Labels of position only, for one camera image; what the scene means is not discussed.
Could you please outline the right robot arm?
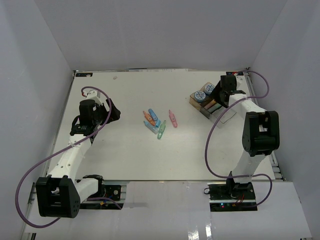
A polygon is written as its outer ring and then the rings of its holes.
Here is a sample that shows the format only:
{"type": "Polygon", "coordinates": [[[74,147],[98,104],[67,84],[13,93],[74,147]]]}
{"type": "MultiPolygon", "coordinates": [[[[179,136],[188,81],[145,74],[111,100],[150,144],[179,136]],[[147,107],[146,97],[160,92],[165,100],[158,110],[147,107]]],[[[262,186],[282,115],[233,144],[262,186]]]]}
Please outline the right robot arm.
{"type": "Polygon", "coordinates": [[[225,177],[224,191],[233,200],[249,190],[262,160],[280,146],[279,114],[274,110],[267,111],[253,102],[253,99],[262,99],[267,95],[248,96],[237,88],[237,77],[234,74],[222,75],[210,94],[223,109],[214,127],[230,110],[244,120],[241,137],[243,152],[236,167],[225,177]]]}

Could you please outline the green cap highlighter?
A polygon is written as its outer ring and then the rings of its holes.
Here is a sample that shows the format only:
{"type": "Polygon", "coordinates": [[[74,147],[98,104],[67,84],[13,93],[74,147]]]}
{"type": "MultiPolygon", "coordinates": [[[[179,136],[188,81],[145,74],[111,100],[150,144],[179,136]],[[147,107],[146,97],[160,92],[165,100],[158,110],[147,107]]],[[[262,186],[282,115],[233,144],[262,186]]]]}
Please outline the green cap highlighter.
{"type": "Polygon", "coordinates": [[[208,109],[208,111],[209,111],[210,113],[213,113],[214,111],[220,109],[221,107],[222,107],[222,106],[217,103],[217,104],[213,105],[212,107],[210,107],[210,108],[208,109]]]}

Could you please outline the blue washi tape roll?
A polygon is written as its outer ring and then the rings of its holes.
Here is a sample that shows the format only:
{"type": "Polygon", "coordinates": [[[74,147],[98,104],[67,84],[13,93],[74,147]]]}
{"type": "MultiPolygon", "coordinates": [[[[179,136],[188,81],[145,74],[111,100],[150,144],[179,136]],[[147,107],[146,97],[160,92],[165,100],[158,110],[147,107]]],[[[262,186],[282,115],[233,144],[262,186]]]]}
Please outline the blue washi tape roll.
{"type": "Polygon", "coordinates": [[[206,94],[203,91],[196,91],[193,94],[193,98],[197,103],[202,103],[206,99],[206,94]]]}
{"type": "Polygon", "coordinates": [[[203,92],[206,94],[206,95],[210,95],[213,90],[215,89],[215,85],[209,83],[209,84],[206,84],[203,88],[203,92]]]}

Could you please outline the orange cap pink highlighter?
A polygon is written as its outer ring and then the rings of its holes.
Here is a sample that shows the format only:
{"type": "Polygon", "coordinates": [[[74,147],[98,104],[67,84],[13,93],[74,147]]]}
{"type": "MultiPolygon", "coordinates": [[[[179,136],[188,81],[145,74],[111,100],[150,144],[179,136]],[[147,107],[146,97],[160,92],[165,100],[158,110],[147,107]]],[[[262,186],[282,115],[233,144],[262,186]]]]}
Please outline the orange cap pink highlighter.
{"type": "Polygon", "coordinates": [[[210,101],[207,105],[204,106],[205,109],[209,109],[212,106],[214,106],[216,104],[216,101],[213,99],[212,101],[210,101]]]}

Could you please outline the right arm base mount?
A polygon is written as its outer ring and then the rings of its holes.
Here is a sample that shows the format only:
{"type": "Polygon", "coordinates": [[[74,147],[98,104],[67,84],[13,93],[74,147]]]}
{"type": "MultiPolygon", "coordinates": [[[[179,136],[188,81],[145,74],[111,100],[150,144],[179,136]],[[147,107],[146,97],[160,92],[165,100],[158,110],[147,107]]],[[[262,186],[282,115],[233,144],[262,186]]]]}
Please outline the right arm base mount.
{"type": "Polygon", "coordinates": [[[211,212],[257,211],[257,200],[253,184],[227,183],[209,184],[203,193],[209,198],[211,212]]]}

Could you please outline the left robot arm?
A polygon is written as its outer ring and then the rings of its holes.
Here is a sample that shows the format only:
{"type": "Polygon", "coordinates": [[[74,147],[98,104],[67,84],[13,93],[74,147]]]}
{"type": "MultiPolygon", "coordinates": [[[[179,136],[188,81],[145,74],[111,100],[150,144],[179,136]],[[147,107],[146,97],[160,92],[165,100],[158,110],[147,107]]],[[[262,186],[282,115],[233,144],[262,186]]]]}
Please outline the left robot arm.
{"type": "Polygon", "coordinates": [[[75,218],[82,202],[93,197],[103,198],[106,187],[101,175],[86,175],[76,179],[86,152],[92,146],[97,130],[104,123],[120,119],[121,112],[112,100],[105,103],[98,98],[79,103],[79,115],[71,124],[68,147],[46,177],[36,181],[38,211],[42,217],[75,218]]]}

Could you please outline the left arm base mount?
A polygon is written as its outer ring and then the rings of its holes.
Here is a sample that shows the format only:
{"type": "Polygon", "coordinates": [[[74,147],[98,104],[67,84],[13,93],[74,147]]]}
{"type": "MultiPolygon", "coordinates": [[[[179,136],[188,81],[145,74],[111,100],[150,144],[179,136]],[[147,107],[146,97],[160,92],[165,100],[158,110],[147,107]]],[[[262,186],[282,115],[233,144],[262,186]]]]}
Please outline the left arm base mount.
{"type": "Polygon", "coordinates": [[[89,199],[81,203],[82,210],[121,210],[123,200],[121,199],[121,185],[103,185],[102,192],[90,195],[89,199]]]}

